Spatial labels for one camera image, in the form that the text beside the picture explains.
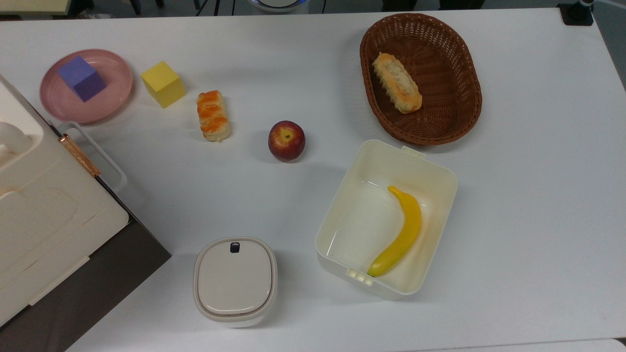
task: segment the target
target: brown basket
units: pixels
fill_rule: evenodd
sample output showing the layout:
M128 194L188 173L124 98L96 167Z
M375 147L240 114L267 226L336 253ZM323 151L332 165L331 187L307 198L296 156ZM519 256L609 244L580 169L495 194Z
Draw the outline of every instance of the brown basket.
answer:
M379 53L395 56L417 83L423 96L418 111L395 109L372 67ZM403 13L374 23L361 41L361 68L372 111L398 140L449 143L478 120L483 97L470 52L457 32L434 17Z

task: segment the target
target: red apple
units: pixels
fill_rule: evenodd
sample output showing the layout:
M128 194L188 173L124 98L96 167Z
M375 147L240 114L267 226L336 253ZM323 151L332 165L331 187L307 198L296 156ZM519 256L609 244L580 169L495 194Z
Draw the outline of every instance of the red apple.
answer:
M304 131L296 123L281 121L270 130L267 146L272 155L281 162L290 162L304 150Z

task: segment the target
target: bread roll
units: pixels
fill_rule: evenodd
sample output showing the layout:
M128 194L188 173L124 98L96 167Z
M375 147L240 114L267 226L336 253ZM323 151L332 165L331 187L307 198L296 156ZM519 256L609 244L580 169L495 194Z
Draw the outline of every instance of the bread roll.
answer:
M218 90L200 93L196 100L200 129L204 138L219 142L230 135L230 123L222 94Z
M380 53L372 66L398 111L411 113L422 107L418 85L398 59L391 54Z

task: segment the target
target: yellow banana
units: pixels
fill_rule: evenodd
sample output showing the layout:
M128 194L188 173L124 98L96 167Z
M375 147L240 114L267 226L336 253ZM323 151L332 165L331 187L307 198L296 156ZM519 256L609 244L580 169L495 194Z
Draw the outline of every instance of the yellow banana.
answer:
M402 192L395 186L389 186L387 189L400 202L400 207L404 212L404 225L396 239L369 266L367 275L374 277L387 273L404 257L418 238L422 226L422 210L415 197Z

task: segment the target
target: pink plate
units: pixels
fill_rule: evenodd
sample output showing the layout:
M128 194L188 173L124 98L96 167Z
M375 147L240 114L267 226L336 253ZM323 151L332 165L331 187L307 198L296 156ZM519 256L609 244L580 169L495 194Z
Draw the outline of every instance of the pink plate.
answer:
M106 88L86 102L65 84L56 72L78 55L100 75ZM57 61L41 80L39 98L46 110L61 121L80 124L100 121L117 111L133 88L133 73L124 59L111 51L88 49L69 54Z

